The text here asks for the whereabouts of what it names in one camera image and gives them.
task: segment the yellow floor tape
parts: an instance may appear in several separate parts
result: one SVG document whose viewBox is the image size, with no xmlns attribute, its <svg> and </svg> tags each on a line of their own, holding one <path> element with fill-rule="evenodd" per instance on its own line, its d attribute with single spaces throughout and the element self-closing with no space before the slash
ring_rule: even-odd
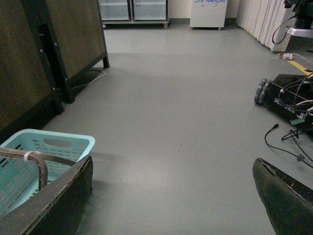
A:
<svg viewBox="0 0 313 235">
<path fill-rule="evenodd" d="M 306 75 L 311 74 L 311 72 L 306 71 L 307 69 L 303 67 L 301 64 L 299 64 L 298 62 L 295 62 L 294 60 L 289 60 L 288 62 L 291 63 L 293 66 L 295 66 L 297 69 L 301 70 Z"/>
</svg>

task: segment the dark wooden panel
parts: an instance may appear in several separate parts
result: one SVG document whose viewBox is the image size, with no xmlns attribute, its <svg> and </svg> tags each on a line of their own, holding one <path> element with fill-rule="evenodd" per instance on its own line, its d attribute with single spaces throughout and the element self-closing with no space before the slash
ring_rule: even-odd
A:
<svg viewBox="0 0 313 235">
<path fill-rule="evenodd" d="M 106 52 L 98 0 L 46 0 L 69 79 Z"/>
<path fill-rule="evenodd" d="M 18 0 L 0 0 L 0 130 L 51 93 Z"/>
</svg>

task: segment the cable tie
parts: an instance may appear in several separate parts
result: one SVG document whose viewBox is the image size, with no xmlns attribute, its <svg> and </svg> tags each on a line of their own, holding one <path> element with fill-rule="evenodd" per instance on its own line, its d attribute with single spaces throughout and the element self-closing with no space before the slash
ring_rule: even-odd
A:
<svg viewBox="0 0 313 235">
<path fill-rule="evenodd" d="M 24 161 L 25 162 L 28 162 L 28 155 L 31 154 L 31 153 L 40 153 L 39 151 L 27 151 L 25 154 L 24 154 Z"/>
<path fill-rule="evenodd" d="M 298 162 L 303 161 L 303 160 L 304 160 L 304 156 L 303 156 L 302 154 L 299 154 L 299 155 L 297 156 L 297 160 L 298 160 Z"/>
</svg>

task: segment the white device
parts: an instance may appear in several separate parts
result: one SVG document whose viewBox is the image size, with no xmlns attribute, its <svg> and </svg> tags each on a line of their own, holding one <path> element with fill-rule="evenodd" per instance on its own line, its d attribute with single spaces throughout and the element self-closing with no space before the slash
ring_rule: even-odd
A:
<svg viewBox="0 0 313 235">
<path fill-rule="evenodd" d="M 288 29 L 287 33 L 297 37 L 313 38 L 313 29 L 299 29 L 292 27 Z"/>
<path fill-rule="evenodd" d="M 190 28 L 224 27 L 227 0 L 192 0 Z"/>
</svg>

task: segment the glass door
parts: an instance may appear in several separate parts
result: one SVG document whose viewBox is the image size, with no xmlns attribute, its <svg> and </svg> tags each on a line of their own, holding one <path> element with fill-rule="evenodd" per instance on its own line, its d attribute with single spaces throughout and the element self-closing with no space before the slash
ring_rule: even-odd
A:
<svg viewBox="0 0 313 235">
<path fill-rule="evenodd" d="M 103 21 L 129 21 L 128 0 L 99 0 Z"/>
<path fill-rule="evenodd" d="M 134 20 L 166 20 L 166 0 L 134 0 Z"/>
</svg>

